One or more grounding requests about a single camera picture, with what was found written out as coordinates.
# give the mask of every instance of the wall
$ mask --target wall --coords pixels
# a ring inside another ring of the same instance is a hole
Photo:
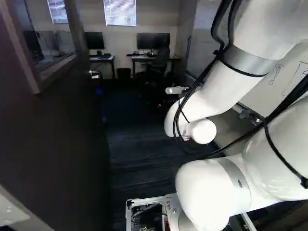
[[[175,53],[182,59],[182,67],[185,66],[185,55],[187,50],[188,38],[192,36],[194,18],[197,9],[197,0],[180,0],[177,42]]]
[[[106,26],[102,0],[77,1],[85,31],[103,32],[106,48],[103,52],[115,55],[116,68],[132,67],[126,54],[137,50],[138,32],[170,33],[170,49],[174,53],[179,0],[136,0],[137,27]],[[111,77],[110,67],[102,65],[101,70],[104,77]],[[136,72],[141,70],[141,66],[136,64]]]

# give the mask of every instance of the robotic arm link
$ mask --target robotic arm link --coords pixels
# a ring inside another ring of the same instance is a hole
[[[308,39],[307,0],[251,0],[235,31],[234,43],[215,63],[206,83],[182,108],[181,136],[211,142],[216,126],[206,119],[231,109],[298,43]],[[165,118],[173,137],[176,102]],[[308,98],[290,106],[269,124],[283,158],[308,178],[306,117]],[[260,130],[241,154],[199,160],[182,166],[176,189],[185,215],[199,231],[220,231],[231,216],[280,201],[308,199],[308,189],[279,158]]]

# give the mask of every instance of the dark carpet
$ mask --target dark carpet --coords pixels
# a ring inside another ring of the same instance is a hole
[[[123,231],[126,200],[174,193],[177,170],[195,156],[178,149],[165,134],[165,113],[146,105],[133,87],[109,89],[103,114],[110,151],[113,229]],[[205,154],[216,149],[212,143]]]

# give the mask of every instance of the window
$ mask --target window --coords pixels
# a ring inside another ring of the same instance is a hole
[[[64,0],[47,0],[52,23],[68,23]]]
[[[137,26],[136,0],[103,0],[107,26]]]

